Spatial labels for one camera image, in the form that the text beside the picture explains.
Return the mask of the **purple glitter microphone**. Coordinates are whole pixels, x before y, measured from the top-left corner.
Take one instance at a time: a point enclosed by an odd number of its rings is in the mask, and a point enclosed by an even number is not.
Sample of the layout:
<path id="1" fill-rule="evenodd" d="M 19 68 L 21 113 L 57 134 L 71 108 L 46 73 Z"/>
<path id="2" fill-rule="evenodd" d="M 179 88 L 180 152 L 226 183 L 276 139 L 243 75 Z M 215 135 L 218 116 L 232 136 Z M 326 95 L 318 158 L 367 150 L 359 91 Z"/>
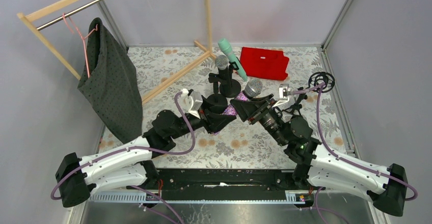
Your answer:
<path id="1" fill-rule="evenodd" d="M 251 101 L 252 98 L 261 94 L 262 89 L 262 82 L 259 79 L 253 78 L 246 83 L 245 88 L 233 100 Z M 231 104 L 222 112 L 224 116 L 236 116 L 237 114 L 237 111 Z"/>

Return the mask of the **black round-base mic stand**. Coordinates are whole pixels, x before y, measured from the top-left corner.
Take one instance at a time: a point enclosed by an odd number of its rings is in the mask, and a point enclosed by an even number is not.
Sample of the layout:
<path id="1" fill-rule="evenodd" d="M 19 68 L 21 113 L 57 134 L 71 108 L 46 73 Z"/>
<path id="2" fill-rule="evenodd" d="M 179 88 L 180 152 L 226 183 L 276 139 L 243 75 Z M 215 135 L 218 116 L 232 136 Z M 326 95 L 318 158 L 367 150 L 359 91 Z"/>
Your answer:
<path id="1" fill-rule="evenodd" d="M 231 92 L 228 95 L 223 95 L 223 94 L 222 95 L 225 96 L 225 97 L 227 97 L 227 98 L 234 98 L 234 97 L 236 97 L 240 93 L 240 91 L 241 91 L 241 85 L 240 85 L 240 83 L 237 80 L 235 80 L 235 79 L 232 78 L 232 74 L 233 74 L 233 71 L 234 71 L 234 67 L 232 65 L 229 65 L 229 70 L 230 70 L 230 76 L 231 76 Z"/>

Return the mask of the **black glitter microphone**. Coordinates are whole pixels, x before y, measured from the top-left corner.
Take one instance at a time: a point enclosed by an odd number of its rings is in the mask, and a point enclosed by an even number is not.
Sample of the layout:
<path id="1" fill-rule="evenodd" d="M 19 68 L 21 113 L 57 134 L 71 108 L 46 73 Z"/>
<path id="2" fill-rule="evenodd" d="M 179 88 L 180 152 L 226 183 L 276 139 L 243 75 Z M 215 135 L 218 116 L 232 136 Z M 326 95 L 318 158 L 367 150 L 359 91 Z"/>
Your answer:
<path id="1" fill-rule="evenodd" d="M 215 59 L 215 66 L 219 72 L 220 92 L 228 95 L 231 92 L 231 76 L 229 70 L 229 59 L 225 55 L 219 55 Z"/>

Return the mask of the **black tripod shock-mount stand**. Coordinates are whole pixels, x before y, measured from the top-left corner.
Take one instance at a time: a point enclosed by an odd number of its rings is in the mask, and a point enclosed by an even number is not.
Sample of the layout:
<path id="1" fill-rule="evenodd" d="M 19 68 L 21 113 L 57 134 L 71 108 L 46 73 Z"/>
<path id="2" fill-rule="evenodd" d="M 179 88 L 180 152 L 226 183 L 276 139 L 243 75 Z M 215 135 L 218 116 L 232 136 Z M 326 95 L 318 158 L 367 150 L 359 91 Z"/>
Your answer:
<path id="1" fill-rule="evenodd" d="M 306 88 L 300 87 L 293 92 L 290 92 L 289 95 L 293 95 L 296 97 L 294 104 L 290 107 L 283 109 L 282 112 L 288 113 L 290 115 L 301 115 L 300 110 L 302 109 L 301 102 L 308 98 L 307 93 L 316 92 L 316 93 L 328 93 L 335 86 L 335 77 L 324 71 L 313 73 L 308 79 L 308 86 Z"/>

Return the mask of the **mint green microphone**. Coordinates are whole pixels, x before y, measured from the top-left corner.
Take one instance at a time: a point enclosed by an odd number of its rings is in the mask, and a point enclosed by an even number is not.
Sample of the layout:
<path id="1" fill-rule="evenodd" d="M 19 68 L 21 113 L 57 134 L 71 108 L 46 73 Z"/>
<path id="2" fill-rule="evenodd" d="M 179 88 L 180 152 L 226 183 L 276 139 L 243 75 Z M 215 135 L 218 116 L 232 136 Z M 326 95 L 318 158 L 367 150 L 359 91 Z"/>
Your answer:
<path id="1" fill-rule="evenodd" d="M 226 38 L 222 38 L 218 41 L 218 46 L 221 52 L 228 58 L 229 63 L 233 65 L 234 70 L 243 79 L 243 81 L 248 81 L 248 76 L 246 71 L 242 67 L 240 60 L 235 55 L 233 48 Z"/>

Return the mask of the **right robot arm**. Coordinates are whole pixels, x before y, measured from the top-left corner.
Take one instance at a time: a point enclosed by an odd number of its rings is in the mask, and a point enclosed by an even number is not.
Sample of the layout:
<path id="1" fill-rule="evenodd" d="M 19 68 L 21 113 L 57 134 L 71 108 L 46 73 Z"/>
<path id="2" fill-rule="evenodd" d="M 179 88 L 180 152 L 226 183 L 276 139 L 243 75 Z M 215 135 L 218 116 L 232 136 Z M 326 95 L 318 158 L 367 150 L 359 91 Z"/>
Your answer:
<path id="1" fill-rule="evenodd" d="M 363 198 L 378 210 L 401 217 L 406 202 L 407 181 L 403 166 L 383 166 L 331 149 L 312 136 L 313 129 L 300 115 L 288 121 L 267 96 L 251 101 L 231 100 L 243 122 L 259 123 L 296 163 L 292 177 L 299 186 L 310 185 L 344 191 Z"/>

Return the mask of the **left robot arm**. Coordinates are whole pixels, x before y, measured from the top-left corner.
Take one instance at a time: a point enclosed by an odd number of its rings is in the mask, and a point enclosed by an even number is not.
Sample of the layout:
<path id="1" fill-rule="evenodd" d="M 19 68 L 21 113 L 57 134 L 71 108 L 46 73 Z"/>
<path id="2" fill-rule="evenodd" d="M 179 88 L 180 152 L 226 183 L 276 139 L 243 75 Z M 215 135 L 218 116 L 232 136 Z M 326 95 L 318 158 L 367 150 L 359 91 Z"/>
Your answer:
<path id="1" fill-rule="evenodd" d="M 180 116 L 162 110 L 149 131 L 123 145 L 88 156 L 65 155 L 55 174 L 57 184 L 51 198 L 68 208 L 101 191 L 153 185 L 158 173 L 152 159 L 164 154 L 187 154 L 196 145 L 195 130 L 203 128 L 216 134 L 235 119 L 232 106 L 216 106 L 205 98 L 194 103 L 188 112 L 181 111 Z"/>

